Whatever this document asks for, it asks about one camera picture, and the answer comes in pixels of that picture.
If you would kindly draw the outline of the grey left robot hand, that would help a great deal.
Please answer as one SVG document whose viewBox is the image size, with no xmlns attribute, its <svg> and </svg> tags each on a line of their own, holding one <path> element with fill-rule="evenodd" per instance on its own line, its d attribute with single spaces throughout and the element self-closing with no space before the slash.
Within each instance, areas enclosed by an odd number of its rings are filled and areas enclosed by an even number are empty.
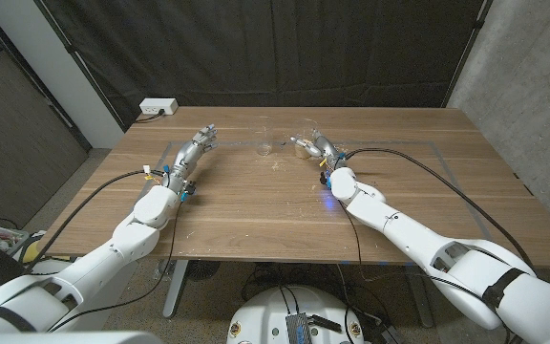
<svg viewBox="0 0 550 344">
<path fill-rule="evenodd" d="M 162 185 L 180 193 L 202 155 L 217 146 L 215 143 L 217 132 L 215 125 L 209 124 L 184 143 L 169 167 L 169 171 L 164 173 Z"/>
</svg>

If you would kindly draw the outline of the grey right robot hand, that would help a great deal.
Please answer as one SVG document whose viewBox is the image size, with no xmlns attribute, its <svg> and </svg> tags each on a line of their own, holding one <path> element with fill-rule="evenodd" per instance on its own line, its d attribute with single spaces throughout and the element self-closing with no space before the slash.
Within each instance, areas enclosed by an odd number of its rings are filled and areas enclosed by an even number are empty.
<svg viewBox="0 0 550 344">
<path fill-rule="evenodd" d="M 334 171 L 348 166 L 345 154 L 339 152 L 335 145 L 317 129 L 311 132 L 309 139 L 291 137 L 290 141 L 294 144 L 297 153 L 302 152 L 305 156 L 316 158 L 319 165 L 326 170 Z"/>
</svg>

